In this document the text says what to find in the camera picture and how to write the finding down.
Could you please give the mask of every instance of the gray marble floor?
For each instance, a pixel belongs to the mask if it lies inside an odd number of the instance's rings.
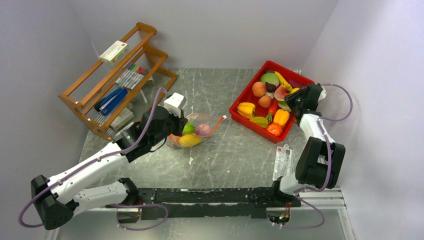
[[[175,149],[169,145],[140,157],[132,164],[114,170],[91,187],[111,184],[119,178],[131,178],[139,188],[233,188],[261,187],[272,184],[276,147],[288,144],[299,158],[305,137],[294,125],[283,142],[273,144],[231,119],[229,108],[256,74],[254,69],[172,69],[178,79],[170,92],[187,98],[184,108],[191,113],[227,115],[216,132],[192,148]],[[143,87],[149,101],[166,79],[155,78]],[[138,119],[147,109],[135,102]],[[106,145],[89,132],[80,161]]]

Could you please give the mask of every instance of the banana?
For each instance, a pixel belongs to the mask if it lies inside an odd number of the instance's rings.
[[[290,83],[289,83],[289,82],[287,82],[287,81],[284,79],[284,77],[283,77],[283,76],[282,76],[282,75],[281,75],[278,71],[274,71],[274,73],[275,73],[275,75],[277,75],[278,80],[279,80],[279,83],[285,87],[285,90],[286,90],[287,92],[290,92],[290,91],[293,89],[293,88],[292,88],[292,85],[290,85]]]

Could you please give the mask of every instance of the plastic packet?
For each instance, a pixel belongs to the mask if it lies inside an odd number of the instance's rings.
[[[169,142],[180,148],[190,148],[211,136],[227,116],[210,116],[192,113],[187,116],[182,136],[169,135]]]

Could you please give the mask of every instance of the carrot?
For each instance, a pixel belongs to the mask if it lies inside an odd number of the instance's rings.
[[[268,108],[268,113],[272,113],[272,115],[274,116],[277,112],[277,109],[278,109],[278,101],[277,99],[274,98],[274,100],[272,100],[271,106]]]
[[[273,116],[276,114],[278,109],[278,101],[277,99],[273,99],[271,106],[268,108],[268,115],[266,116],[266,120],[268,120],[268,123],[271,123],[273,121]]]

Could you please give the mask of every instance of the small white box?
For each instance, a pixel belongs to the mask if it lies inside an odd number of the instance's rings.
[[[130,47],[127,43],[116,41],[102,55],[100,55],[100,59],[105,64],[115,66],[124,58],[129,49]]]
[[[132,111],[128,110],[128,108],[124,108],[120,114],[113,120],[110,124],[110,127],[117,131],[126,123],[128,123],[132,118],[134,118],[134,114]]]

